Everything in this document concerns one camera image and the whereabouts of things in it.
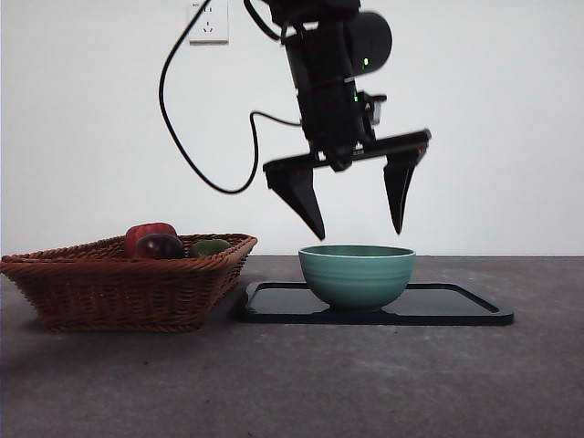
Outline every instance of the wall outlet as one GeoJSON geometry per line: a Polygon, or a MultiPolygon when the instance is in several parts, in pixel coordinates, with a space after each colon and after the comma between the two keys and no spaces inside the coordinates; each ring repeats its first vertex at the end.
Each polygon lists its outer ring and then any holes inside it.
{"type": "MultiPolygon", "coordinates": [[[[188,7],[187,23],[190,23],[203,1],[191,2],[188,7]]],[[[205,8],[199,20],[189,33],[191,44],[227,44],[229,42],[228,0],[213,0],[205,8]]]]}

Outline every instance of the green avocado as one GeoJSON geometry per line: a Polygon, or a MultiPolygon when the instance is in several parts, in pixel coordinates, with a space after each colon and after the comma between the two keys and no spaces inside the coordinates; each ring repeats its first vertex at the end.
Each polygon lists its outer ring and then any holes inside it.
{"type": "Polygon", "coordinates": [[[222,253],[231,244],[224,239],[200,240],[191,246],[189,257],[205,257],[222,253]]]}

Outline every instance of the green ceramic bowl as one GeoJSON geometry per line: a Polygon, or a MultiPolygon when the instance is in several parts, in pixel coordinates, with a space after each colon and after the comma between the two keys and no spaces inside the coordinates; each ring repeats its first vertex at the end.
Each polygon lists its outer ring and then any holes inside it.
{"type": "Polygon", "coordinates": [[[337,310],[374,311],[399,297],[415,252],[388,246],[311,246],[298,251],[308,286],[337,310]]]}

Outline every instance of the wicker basket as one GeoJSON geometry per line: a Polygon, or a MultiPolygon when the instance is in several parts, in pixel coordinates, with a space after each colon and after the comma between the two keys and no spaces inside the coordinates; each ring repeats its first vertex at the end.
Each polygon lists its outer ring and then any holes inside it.
{"type": "Polygon", "coordinates": [[[179,237],[185,251],[203,239],[221,238],[232,245],[200,258],[129,259],[120,236],[4,256],[0,272],[51,331],[192,331],[235,285],[257,240],[249,235],[179,237]]]}

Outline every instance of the black tray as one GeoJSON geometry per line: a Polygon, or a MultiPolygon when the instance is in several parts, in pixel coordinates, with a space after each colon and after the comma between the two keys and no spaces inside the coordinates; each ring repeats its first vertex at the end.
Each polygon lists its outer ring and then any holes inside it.
{"type": "Polygon", "coordinates": [[[320,301],[306,283],[249,285],[234,307],[244,322],[267,324],[360,324],[396,326],[504,326],[510,308],[457,285],[409,284],[401,296],[376,312],[341,312],[320,301]]]}

